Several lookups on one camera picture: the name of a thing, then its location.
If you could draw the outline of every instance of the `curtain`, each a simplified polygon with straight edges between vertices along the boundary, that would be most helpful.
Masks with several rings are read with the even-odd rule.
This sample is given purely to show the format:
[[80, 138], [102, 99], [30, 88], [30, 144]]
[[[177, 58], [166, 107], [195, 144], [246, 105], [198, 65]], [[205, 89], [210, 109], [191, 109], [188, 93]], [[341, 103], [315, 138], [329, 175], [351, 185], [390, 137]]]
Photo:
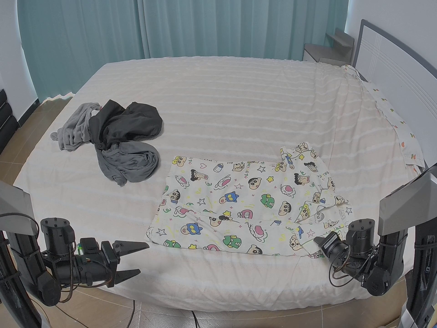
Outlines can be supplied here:
[[349, 0], [18, 0], [38, 97], [77, 92], [105, 63], [178, 56], [302, 59], [344, 30]]

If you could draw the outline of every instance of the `light gray garment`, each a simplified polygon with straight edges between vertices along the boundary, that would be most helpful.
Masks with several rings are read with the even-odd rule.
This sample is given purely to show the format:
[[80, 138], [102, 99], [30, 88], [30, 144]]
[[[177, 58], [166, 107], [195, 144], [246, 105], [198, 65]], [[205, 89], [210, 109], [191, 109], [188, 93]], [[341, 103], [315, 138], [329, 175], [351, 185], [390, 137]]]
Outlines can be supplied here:
[[60, 150], [72, 151], [79, 147], [83, 142], [90, 140], [88, 133], [88, 121], [93, 110], [100, 109], [98, 103], [83, 103], [68, 118], [62, 128], [56, 133], [51, 133], [50, 137], [58, 141]]
[[103, 174], [119, 186], [124, 186], [127, 181], [144, 181], [159, 161], [155, 147], [138, 141], [113, 143], [109, 150], [96, 149], [96, 153]]

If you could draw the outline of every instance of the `bed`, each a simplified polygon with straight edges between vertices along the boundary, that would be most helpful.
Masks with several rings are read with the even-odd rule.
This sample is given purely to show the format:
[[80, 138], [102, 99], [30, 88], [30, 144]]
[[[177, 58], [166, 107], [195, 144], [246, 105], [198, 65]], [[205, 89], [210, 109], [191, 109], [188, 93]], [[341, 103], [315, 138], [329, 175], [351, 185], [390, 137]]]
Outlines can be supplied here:
[[[368, 66], [365, 60], [355, 59], [355, 64], [363, 77], [372, 79], [362, 71]], [[389, 87], [384, 90], [390, 93]], [[148, 103], [163, 118], [162, 133], [150, 142], [161, 163], [144, 182], [120, 188], [101, 173], [91, 144], [74, 152], [59, 151], [49, 137], [81, 103], [104, 105], [108, 99], [122, 106]], [[356, 218], [377, 221], [379, 200], [417, 175], [414, 165], [405, 164], [398, 136], [373, 97], [345, 69], [290, 60], [181, 57], [103, 66], [52, 123], [15, 185], [31, 194], [37, 220], [64, 217], [76, 239], [144, 241], [176, 155], [280, 161], [281, 146], [302, 141], [318, 151]], [[413, 229], [409, 236], [404, 273], [412, 269]], [[43, 238], [39, 243], [45, 249]], [[328, 262], [309, 256], [150, 244], [150, 249], [123, 257], [119, 269], [133, 268], [141, 274], [111, 291], [170, 308], [282, 310], [369, 297], [358, 282], [332, 287]]]

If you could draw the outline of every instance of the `white headboard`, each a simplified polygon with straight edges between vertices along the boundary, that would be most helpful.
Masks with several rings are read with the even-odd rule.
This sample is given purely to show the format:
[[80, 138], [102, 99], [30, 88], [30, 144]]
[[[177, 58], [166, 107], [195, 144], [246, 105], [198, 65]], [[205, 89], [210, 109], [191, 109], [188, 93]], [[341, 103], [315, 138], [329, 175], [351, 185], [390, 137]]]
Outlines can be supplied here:
[[428, 166], [437, 162], [437, 69], [394, 36], [361, 20], [352, 64], [407, 122]]

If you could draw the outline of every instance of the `bed sheet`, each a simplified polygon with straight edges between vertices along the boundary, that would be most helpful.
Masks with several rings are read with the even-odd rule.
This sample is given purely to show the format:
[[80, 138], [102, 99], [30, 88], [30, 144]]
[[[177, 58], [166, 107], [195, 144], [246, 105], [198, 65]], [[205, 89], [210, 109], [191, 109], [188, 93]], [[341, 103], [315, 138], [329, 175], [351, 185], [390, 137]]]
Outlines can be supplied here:
[[[49, 137], [83, 102], [108, 99], [156, 106], [162, 133], [156, 173], [119, 187], [101, 173], [93, 145], [59, 151]], [[31, 194], [37, 220], [67, 218], [76, 239], [144, 241], [176, 155], [215, 161], [280, 161], [279, 148], [308, 141], [349, 199], [357, 218], [378, 222], [379, 200], [414, 176], [394, 129], [358, 80], [324, 63], [182, 57], [109, 63], [52, 123], [15, 185]], [[412, 268], [414, 231], [405, 270]], [[44, 238], [39, 239], [45, 249]], [[334, 288], [328, 261], [255, 256], [150, 244], [122, 258], [142, 273], [112, 288], [128, 298], [202, 311], [282, 310], [336, 304], [369, 294], [358, 282]]]

